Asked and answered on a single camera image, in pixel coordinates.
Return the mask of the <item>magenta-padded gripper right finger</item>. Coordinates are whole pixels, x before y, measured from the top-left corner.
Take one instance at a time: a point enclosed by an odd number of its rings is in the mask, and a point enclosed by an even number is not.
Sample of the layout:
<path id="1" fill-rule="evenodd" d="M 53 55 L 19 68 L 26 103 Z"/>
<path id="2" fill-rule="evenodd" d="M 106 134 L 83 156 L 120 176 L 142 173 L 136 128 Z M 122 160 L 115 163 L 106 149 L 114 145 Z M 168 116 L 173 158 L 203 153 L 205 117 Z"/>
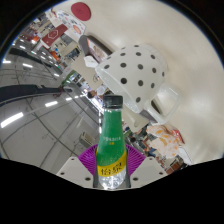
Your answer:
<path id="1" fill-rule="evenodd" d="M 154 157 L 146 157 L 139 150 L 127 145 L 127 174 L 130 188 L 140 188 L 167 176 Z"/>

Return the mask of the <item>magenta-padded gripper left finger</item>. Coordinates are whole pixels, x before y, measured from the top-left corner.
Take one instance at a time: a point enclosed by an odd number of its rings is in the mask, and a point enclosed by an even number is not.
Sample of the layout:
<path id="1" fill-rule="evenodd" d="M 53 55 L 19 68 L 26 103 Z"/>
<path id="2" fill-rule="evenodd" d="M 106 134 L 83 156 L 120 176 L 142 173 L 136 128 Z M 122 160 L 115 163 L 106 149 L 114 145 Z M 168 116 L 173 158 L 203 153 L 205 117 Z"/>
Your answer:
<path id="1" fill-rule="evenodd" d="M 91 146 L 78 157 L 70 157 L 57 172 L 57 176 L 84 188 L 94 188 L 97 185 L 96 175 L 96 150 Z"/>

